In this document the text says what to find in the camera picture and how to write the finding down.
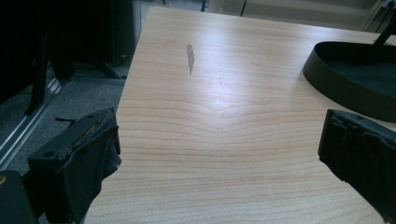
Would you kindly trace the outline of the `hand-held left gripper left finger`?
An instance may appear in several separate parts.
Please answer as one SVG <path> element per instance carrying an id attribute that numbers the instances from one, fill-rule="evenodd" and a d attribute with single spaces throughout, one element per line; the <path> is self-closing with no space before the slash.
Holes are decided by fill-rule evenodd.
<path id="1" fill-rule="evenodd" d="M 115 110 L 93 112 L 28 158 L 33 176 L 44 183 L 44 213 L 52 223 L 81 222 L 121 164 Z"/>

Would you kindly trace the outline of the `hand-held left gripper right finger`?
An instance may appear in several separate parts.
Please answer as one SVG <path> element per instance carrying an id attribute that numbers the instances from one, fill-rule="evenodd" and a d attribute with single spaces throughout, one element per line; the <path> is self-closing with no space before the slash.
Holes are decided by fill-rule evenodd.
<path id="1" fill-rule="evenodd" d="M 359 115 L 330 109 L 318 156 L 386 223 L 396 223 L 396 132 Z"/>

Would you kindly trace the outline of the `black metal stand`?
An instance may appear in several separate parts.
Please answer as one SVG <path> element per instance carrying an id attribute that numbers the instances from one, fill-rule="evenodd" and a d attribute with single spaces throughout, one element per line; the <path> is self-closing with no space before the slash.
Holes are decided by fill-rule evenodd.
<path id="1" fill-rule="evenodd" d="M 48 47 L 50 46 L 50 39 L 54 36 L 57 36 L 59 39 L 61 39 L 67 46 L 71 47 L 78 54 L 88 60 L 107 77 L 121 78 L 121 75 L 118 75 L 114 70 L 107 67 L 104 63 L 99 62 L 86 49 L 84 49 L 81 45 L 79 45 L 75 40 L 67 36 L 65 33 L 57 31 L 52 34 L 48 28 L 41 28 L 38 37 L 32 95 L 30 104 L 25 111 L 26 115 L 33 114 L 41 105 L 43 105 L 45 97 L 45 84 L 47 78 L 47 63 L 49 58 Z"/>

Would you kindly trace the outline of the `dark cabinet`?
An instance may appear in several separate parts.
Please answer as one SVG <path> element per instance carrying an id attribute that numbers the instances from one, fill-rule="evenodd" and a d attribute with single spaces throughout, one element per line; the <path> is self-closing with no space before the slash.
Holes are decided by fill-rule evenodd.
<path id="1" fill-rule="evenodd" d="M 141 0 L 109 0 L 110 59 L 122 63 L 133 58 L 141 31 Z"/>

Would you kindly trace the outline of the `aluminium floor rail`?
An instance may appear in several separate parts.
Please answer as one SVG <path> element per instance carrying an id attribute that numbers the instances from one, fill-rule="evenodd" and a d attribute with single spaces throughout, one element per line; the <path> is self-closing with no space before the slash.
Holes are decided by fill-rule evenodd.
<path id="1" fill-rule="evenodd" d="M 0 170 L 5 170 L 8 167 L 65 84 L 65 80 L 54 78 L 46 88 L 44 102 L 30 115 L 24 115 L 10 135 L 0 143 Z"/>

